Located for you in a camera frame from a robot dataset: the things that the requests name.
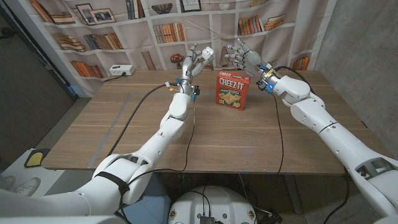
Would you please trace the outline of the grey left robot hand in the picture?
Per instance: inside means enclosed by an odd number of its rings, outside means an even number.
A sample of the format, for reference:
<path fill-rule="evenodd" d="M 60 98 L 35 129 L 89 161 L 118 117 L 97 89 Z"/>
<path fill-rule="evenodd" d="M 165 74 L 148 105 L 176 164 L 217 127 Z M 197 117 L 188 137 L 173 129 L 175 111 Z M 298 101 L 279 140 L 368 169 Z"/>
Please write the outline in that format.
<path fill-rule="evenodd" d="M 206 47 L 203 50 L 196 51 L 196 46 L 197 43 L 191 46 L 182 65 L 179 92 L 186 95 L 192 94 L 193 77 L 199 75 L 204 67 L 214 59 L 214 50 L 212 48 Z"/>

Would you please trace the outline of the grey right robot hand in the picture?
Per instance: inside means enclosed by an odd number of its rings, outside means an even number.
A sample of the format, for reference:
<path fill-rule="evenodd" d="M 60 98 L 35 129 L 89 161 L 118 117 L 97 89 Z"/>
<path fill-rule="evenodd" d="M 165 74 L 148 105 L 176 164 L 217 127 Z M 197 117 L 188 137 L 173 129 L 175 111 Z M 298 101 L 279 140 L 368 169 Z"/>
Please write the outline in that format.
<path fill-rule="evenodd" d="M 237 68 L 243 69 L 250 77 L 260 78 L 264 72 L 272 70 L 270 63 L 265 63 L 261 56 L 253 51 L 240 38 L 237 38 L 238 47 L 227 45 L 227 48 L 232 50 L 232 54 L 226 54 L 224 57 Z"/>

